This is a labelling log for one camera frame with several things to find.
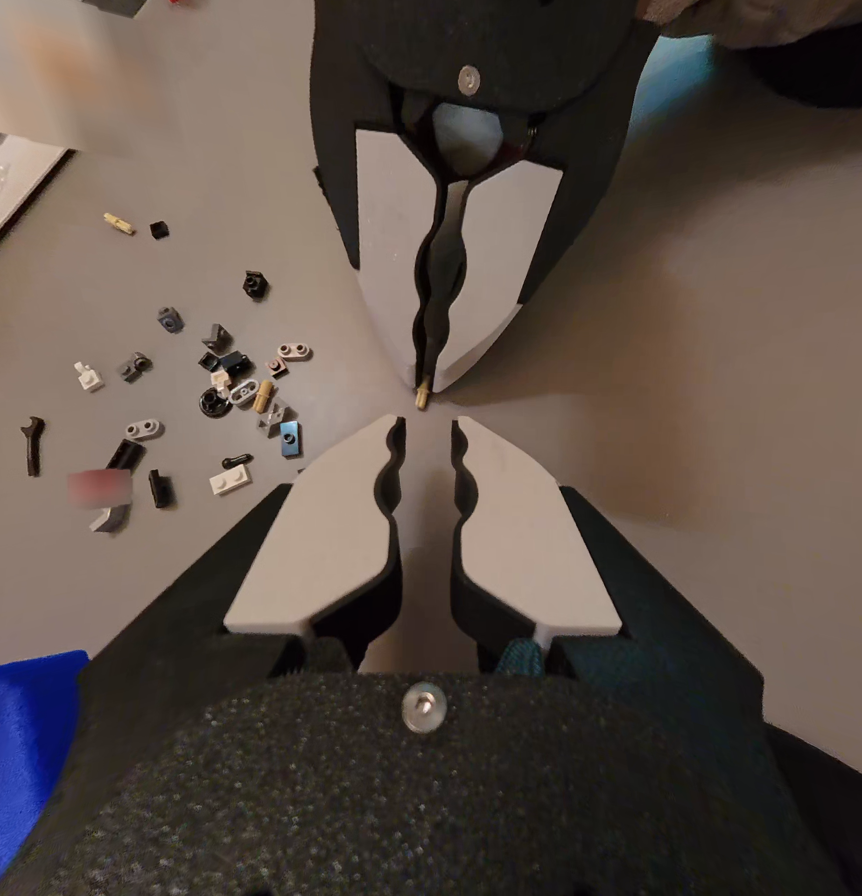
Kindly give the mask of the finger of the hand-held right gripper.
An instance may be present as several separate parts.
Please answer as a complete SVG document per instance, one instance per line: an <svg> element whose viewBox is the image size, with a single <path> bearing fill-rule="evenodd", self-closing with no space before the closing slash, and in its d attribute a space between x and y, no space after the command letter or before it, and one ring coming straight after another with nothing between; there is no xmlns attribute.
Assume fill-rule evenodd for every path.
<svg viewBox="0 0 862 896"><path fill-rule="evenodd" d="M466 274L449 307L436 392L467 374L518 314L561 177L559 169L514 164L470 188L461 223Z"/></svg>
<svg viewBox="0 0 862 896"><path fill-rule="evenodd" d="M437 184L396 133L359 129L357 281L392 364L415 387L416 262L435 224Z"/></svg>

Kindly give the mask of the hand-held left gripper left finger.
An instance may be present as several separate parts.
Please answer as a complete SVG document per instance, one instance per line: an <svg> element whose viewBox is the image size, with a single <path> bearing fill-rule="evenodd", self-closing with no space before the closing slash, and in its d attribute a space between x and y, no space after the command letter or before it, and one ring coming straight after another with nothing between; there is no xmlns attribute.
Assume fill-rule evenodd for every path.
<svg viewBox="0 0 862 896"><path fill-rule="evenodd" d="M229 633L339 640L354 666L402 606L406 420L388 414L298 476L224 616Z"/></svg>

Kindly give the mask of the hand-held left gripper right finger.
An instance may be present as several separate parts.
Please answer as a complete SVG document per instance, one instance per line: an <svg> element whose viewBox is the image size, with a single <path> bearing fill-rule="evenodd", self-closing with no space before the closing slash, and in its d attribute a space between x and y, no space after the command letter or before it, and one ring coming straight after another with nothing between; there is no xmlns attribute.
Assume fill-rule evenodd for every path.
<svg viewBox="0 0 862 896"><path fill-rule="evenodd" d="M516 642L544 666L619 644L615 599L552 473L468 416L452 422L451 464L450 612L479 668L496 667Z"/></svg>

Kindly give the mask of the blue plastic bin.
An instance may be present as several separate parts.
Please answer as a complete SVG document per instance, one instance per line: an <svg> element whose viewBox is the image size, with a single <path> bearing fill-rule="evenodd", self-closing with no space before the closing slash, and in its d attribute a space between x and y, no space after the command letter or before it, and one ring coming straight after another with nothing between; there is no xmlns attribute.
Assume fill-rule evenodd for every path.
<svg viewBox="0 0 862 896"><path fill-rule="evenodd" d="M75 735L85 651L0 665L0 877L51 797Z"/></svg>

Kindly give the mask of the person's right forearm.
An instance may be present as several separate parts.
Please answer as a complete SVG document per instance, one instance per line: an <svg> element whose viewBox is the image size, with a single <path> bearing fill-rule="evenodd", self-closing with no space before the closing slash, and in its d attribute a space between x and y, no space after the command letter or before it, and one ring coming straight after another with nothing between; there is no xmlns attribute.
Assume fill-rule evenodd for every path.
<svg viewBox="0 0 862 896"><path fill-rule="evenodd" d="M727 49L769 48L862 22L862 1L640 1L636 16L672 39L709 36Z"/></svg>

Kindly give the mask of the grey desk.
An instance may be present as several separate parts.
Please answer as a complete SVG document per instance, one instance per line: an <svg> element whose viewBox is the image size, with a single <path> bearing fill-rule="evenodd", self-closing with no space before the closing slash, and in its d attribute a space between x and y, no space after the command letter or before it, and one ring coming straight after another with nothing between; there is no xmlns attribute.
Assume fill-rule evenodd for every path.
<svg viewBox="0 0 862 896"><path fill-rule="evenodd" d="M704 41L657 45L615 180L499 342L425 411L373 330L314 179L311 2L148 3L110 18L168 120L71 158L0 241L0 665L100 651L274 487L406 418L404 600L363 671L470 671L449 614L465 413L575 487L765 678L769 720L862 771L862 111L796 106ZM269 285L255 301L245 271ZM176 308L177 334L157 320ZM251 407L211 420L219 323L300 454ZM153 367L134 383L134 352ZM104 386L86 392L74 365ZM46 423L41 474L20 427ZM68 478L136 421L132 505ZM215 496L226 458L251 482ZM174 505L156 509L152 469Z"/></svg>

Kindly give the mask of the scattered small toy bricks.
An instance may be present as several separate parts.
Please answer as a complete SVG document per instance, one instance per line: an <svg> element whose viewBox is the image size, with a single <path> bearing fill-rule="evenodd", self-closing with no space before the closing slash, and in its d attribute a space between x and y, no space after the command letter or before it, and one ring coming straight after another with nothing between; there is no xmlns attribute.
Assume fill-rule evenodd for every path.
<svg viewBox="0 0 862 896"><path fill-rule="evenodd" d="M250 299L260 301L269 290L268 281L262 272L245 271L243 290ZM168 333L177 334L183 329L183 320L176 308L164 307L157 312L157 320ZM283 344L277 355L268 363L271 377L268 381L257 382L242 379L252 371L253 365L246 354L229 350L232 337L219 323L212 325L210 337L203 342L206 352L199 358L199 365L210 373L210 387L199 397L199 409L205 417L222 419L232 408L251 407L259 414L259 430L270 434L280 432L288 424L294 426L281 436L283 454L297 456L300 454L299 431L294 420L285 421L285 408L274 405L268 412L266 409L275 393L273 381L287 372L287 362L308 359L311 349L302 343ZM123 382L134 383L153 367L153 361L141 352L134 352L129 359L118 368L118 375ZM78 362L74 365L80 386L86 392L96 391L104 386L103 377L90 365ZM46 423L38 416L30 415L20 432L25 438L25 463L27 475L37 477L41 474L41 437ZM91 532L113 533L122 528L132 505L132 476L140 459L145 454L143 442L160 435L163 425L159 420L146 419L136 421L124 428L123 440L112 454L109 463L103 469L85 471L68 478L68 486L74 489L76 500L82 498L111 498L113 503L100 509L99 516L89 526ZM223 473L210 480L212 493L219 497L251 482L248 464L252 462L251 454L226 458L222 462ZM158 469L148 473L148 485L156 509L168 509L174 505L175 492L171 478L162 475Z"/></svg>

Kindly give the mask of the black mesh wrist rest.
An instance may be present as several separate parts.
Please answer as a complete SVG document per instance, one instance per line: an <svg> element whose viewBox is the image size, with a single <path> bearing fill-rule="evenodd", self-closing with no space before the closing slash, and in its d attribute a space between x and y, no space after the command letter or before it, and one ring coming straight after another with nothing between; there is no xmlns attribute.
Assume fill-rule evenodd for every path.
<svg viewBox="0 0 862 896"><path fill-rule="evenodd" d="M862 30L836 29L795 43L743 51L774 94L818 108L862 108Z"/></svg>

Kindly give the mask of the person's black trousers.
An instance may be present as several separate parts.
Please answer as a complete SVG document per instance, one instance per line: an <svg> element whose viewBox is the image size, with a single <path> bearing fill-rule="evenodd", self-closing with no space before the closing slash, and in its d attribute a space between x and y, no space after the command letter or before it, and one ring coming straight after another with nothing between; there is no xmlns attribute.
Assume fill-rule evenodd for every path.
<svg viewBox="0 0 862 896"><path fill-rule="evenodd" d="M781 728L766 733L807 827L849 893L862 895L862 773Z"/></svg>

